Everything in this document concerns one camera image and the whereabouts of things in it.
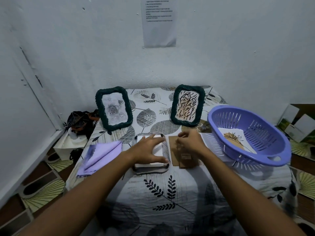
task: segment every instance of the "person's right arm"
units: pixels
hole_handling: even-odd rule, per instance
[[[177,143],[195,153],[205,164],[248,235],[305,236],[291,218],[214,155],[195,129],[178,136]]]

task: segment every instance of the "tablecloth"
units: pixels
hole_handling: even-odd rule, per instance
[[[197,129],[206,133],[206,138],[211,140],[207,114],[214,106],[226,102],[212,87],[203,88],[206,97]],[[82,157],[66,181],[66,189],[72,189],[85,179],[76,178],[76,173],[90,144],[120,140],[123,150],[127,150],[136,134],[158,131],[167,138],[185,129],[170,121],[174,90],[166,87],[127,89],[133,113],[132,125],[109,135],[99,121]],[[298,189],[287,165],[244,165],[234,163],[224,153],[216,154],[286,214],[295,216]],[[97,215],[104,228],[111,228],[111,234],[113,231],[119,235],[245,234],[204,165],[179,169],[170,164],[163,174],[136,175],[129,169],[108,195]]]

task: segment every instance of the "picture frame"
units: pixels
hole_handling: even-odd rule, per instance
[[[131,106],[127,91],[123,87],[100,89],[95,95],[95,101],[103,127],[108,134],[132,124]]]
[[[196,126],[203,109],[205,92],[200,86],[179,85],[174,92],[171,120],[174,124]]]

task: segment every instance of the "person's left arm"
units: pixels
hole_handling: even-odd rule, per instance
[[[70,190],[19,235],[79,235],[130,167],[136,163],[168,162],[166,158],[152,154],[153,148],[164,140],[164,138],[153,138],[153,135],[148,138],[143,137],[137,144],[121,152],[110,163]]]

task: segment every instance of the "braided green frame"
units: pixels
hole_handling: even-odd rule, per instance
[[[107,118],[106,113],[105,113],[105,108],[104,108],[104,105],[102,102],[102,97],[103,97],[103,95],[107,95],[107,94],[111,94],[111,93],[115,93],[115,92],[121,93],[123,95],[123,100],[125,101],[125,107],[126,107],[126,112],[128,115],[128,120],[127,120],[127,122],[122,122],[122,123],[119,123],[117,125],[109,125],[108,124],[108,118]],[[100,119],[102,120],[103,127],[106,130],[115,131],[117,129],[122,129],[124,127],[128,127],[132,124],[133,116],[132,116],[132,112],[131,112],[128,93],[123,87],[117,86],[115,88],[110,88],[110,89],[100,89],[99,91],[97,91],[97,93],[95,95],[95,101],[96,101],[96,105],[99,109]]]
[[[176,110],[177,110],[177,104],[178,104],[178,97],[179,97],[179,93],[182,90],[186,90],[186,91],[195,91],[197,93],[199,93],[199,97],[198,97],[198,105],[196,108],[196,117],[195,120],[192,122],[188,122],[188,121],[182,121],[177,119],[176,116]],[[173,123],[177,124],[177,125],[184,125],[187,127],[194,127],[196,126],[201,119],[201,114],[202,114],[202,109],[203,109],[203,103],[204,103],[204,97],[205,97],[205,92],[204,89],[200,86],[190,86],[190,85],[184,85],[181,84],[179,85],[174,92],[174,100],[173,100],[173,104],[172,104],[172,109],[171,109],[171,120]]]

